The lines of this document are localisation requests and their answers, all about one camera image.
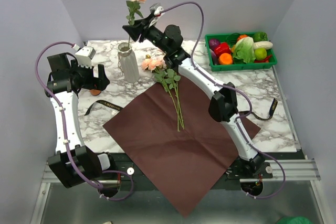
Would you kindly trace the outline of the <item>pink artificial flower bunch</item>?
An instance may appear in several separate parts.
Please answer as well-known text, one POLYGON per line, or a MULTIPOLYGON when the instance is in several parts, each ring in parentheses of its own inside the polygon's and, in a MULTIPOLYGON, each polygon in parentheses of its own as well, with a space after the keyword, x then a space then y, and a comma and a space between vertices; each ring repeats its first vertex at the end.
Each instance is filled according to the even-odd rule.
POLYGON ((144 71, 152 72, 154 74, 155 80, 160 83, 164 91, 169 94, 176 111, 177 131, 180 132, 181 129, 184 130, 185 126, 179 98, 178 85, 181 76, 166 66, 163 57, 151 57, 150 55, 145 55, 145 58, 141 63, 141 68, 144 71))

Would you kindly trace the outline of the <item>red wrapping paper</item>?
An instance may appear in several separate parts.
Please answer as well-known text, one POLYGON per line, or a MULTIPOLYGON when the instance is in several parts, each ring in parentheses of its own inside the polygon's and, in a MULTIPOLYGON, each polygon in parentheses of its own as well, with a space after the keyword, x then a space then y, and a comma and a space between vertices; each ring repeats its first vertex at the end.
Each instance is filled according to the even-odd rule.
POLYGON ((178 92, 184 129, 177 129, 172 99, 156 83, 103 127, 167 198, 187 217, 238 157, 225 128, 209 113, 209 98, 187 78, 178 92))

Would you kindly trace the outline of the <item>black ribbon with gold text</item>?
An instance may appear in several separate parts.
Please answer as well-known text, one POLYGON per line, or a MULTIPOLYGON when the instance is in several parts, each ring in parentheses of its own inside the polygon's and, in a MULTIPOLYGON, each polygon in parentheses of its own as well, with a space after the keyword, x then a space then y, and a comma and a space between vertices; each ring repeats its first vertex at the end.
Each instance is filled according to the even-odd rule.
MULTIPOLYGON (((92 109, 93 106, 96 105, 96 104, 101 104, 101 105, 103 105, 103 106, 106 106, 106 107, 108 107, 108 108, 110 108, 110 109, 113 109, 113 110, 116 110, 116 111, 118 111, 118 112, 120 112, 120 111, 123 109, 123 107, 118 106, 118 105, 116 105, 116 104, 113 104, 113 103, 111 103, 111 102, 108 102, 108 101, 105 101, 105 100, 97 100, 97 101, 95 101, 95 102, 94 102, 94 103, 87 109, 87 111, 86 111, 86 113, 85 113, 85 116, 87 116, 87 115, 90 114, 91 109, 92 109)), ((269 112, 268 112, 268 117, 267 117, 267 118, 261 118, 261 117, 259 117, 255 112, 252 112, 251 114, 252 114, 256 119, 258 119, 258 120, 260 120, 260 121, 268 121, 268 120, 271 120, 272 117, 273 117, 273 115, 274 115, 274 112, 275 112, 275 110, 276 110, 277 105, 278 105, 278 101, 277 101, 276 99, 273 99, 272 104, 271 104, 270 109, 269 109, 269 112)))

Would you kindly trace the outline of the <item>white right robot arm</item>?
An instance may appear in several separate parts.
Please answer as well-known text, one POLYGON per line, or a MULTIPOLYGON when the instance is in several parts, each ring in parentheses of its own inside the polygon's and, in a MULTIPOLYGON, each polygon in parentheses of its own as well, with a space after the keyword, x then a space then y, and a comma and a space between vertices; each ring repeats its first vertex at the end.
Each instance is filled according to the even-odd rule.
POLYGON ((218 83, 217 79, 196 64, 190 54, 182 47, 183 37, 180 28, 168 25, 165 31, 151 26, 147 19, 135 21, 134 25, 122 27, 133 41, 150 41, 164 52, 164 61, 168 69, 189 79, 210 99, 208 112, 213 120, 219 122, 233 140, 241 163, 241 172, 249 178, 259 174, 264 157, 254 147, 241 121, 238 112, 237 90, 229 82, 218 83))

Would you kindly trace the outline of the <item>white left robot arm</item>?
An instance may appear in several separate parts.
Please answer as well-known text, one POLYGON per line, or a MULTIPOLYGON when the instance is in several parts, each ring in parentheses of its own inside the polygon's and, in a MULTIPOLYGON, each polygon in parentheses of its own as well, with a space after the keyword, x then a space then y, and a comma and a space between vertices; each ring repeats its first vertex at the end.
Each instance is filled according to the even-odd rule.
POLYGON ((117 170, 107 153, 95 153, 84 144, 78 119, 79 91, 103 91, 110 83, 104 66, 98 65, 98 76, 94 77, 93 67, 82 67, 76 59, 68 60, 68 56, 68 53, 61 53, 47 58, 51 68, 48 97, 57 125, 55 155, 48 158, 48 165, 60 182, 71 188, 84 183, 78 172, 94 180, 101 176, 112 179, 117 170))

